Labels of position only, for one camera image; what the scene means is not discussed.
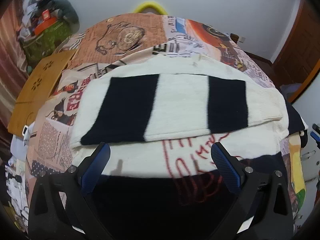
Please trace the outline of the white and navy knit sweater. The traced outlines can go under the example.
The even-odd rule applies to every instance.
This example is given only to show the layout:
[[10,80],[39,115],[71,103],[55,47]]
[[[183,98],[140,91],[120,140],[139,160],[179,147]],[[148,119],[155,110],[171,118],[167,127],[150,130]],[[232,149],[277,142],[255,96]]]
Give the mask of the white and navy knit sweater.
[[211,146],[285,172],[281,142],[307,128],[276,88],[210,57],[158,55],[88,84],[70,147],[74,165],[111,148],[91,203],[114,239],[209,239],[236,200]]

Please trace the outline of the newspaper print bed sheet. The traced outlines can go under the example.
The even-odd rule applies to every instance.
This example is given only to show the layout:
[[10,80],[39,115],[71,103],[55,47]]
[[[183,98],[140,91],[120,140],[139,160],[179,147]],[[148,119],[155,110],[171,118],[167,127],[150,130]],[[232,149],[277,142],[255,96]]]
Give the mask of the newspaper print bed sheet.
[[[63,172],[91,152],[72,150],[71,131],[89,82],[113,69],[157,55],[206,55],[249,76],[258,85],[273,82],[231,38],[212,27],[174,16],[123,14],[109,18],[63,42],[60,50],[75,50],[52,96],[35,114],[27,160],[26,192],[31,194],[41,171]],[[213,164],[209,147],[219,141],[237,152],[247,144],[272,141],[268,127],[256,137],[247,132],[158,141],[148,146],[114,147],[115,170],[106,170],[93,192],[95,211],[105,226],[120,232],[164,218],[168,225],[217,226],[234,202]]]

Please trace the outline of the clutter pile beside bed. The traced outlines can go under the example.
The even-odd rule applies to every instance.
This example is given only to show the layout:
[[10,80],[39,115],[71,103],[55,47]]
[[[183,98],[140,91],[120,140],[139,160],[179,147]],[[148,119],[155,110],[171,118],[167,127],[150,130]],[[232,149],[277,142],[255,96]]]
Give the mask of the clutter pile beside bed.
[[11,158],[4,165],[8,202],[14,224],[23,233],[28,232],[29,204],[25,182],[25,165],[30,139],[30,127],[25,125],[21,135],[14,135],[10,145]]

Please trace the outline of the yellow wooden board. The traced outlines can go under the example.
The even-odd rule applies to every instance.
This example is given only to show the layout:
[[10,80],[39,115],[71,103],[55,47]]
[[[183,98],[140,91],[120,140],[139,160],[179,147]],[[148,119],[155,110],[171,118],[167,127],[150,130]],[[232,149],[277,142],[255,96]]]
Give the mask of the yellow wooden board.
[[38,63],[16,100],[8,124],[9,133],[20,137],[24,126],[35,121],[39,109],[50,97],[75,52],[75,49],[63,51],[45,57]]

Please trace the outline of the striped pink curtain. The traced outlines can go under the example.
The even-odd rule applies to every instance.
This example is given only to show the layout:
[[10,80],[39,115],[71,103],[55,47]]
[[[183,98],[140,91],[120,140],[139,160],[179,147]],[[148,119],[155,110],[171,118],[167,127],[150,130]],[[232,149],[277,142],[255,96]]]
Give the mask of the striped pink curtain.
[[7,130],[16,99],[28,78],[25,53],[16,31],[22,23],[23,0],[12,0],[1,17],[1,143],[7,145]]

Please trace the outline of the green patterned storage bag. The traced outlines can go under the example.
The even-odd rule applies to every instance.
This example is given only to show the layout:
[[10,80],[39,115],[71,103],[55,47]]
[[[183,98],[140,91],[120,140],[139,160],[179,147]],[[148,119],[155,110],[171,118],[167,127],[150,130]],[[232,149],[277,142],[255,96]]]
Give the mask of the green patterned storage bag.
[[21,45],[28,65],[35,68],[44,57],[52,55],[54,50],[71,34],[69,25],[65,21],[58,20],[35,38],[22,41]]

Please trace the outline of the brown wooden door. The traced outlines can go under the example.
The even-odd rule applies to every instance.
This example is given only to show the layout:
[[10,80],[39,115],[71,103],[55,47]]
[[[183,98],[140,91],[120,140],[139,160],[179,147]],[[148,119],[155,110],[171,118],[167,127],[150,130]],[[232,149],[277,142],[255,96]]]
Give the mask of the brown wooden door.
[[281,85],[300,84],[287,99],[295,102],[319,73],[319,16],[301,0],[297,16],[273,69]]

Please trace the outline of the orange box on bag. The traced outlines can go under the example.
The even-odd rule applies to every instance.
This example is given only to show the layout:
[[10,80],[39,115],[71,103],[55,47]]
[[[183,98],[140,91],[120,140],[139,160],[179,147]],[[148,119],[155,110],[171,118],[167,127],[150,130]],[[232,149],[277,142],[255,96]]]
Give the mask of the orange box on bag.
[[51,16],[50,11],[44,10],[41,14],[42,22],[34,29],[34,34],[39,35],[57,21],[57,17]]

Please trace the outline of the grey plush toy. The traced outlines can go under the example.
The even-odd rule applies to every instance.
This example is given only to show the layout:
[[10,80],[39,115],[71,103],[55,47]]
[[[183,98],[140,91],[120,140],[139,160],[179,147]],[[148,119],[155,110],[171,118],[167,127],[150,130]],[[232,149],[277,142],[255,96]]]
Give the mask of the grey plush toy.
[[68,0],[53,0],[53,8],[57,10],[57,17],[66,21],[73,33],[79,31],[79,17]]

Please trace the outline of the yellow curved headboard bar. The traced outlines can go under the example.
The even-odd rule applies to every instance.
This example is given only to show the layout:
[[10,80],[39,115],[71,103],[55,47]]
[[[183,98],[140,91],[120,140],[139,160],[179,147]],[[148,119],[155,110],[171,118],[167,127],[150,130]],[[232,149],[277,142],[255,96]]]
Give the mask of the yellow curved headboard bar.
[[158,15],[167,15],[167,11],[158,3],[154,1],[143,2],[138,5],[133,13],[144,13],[144,12],[153,12]]

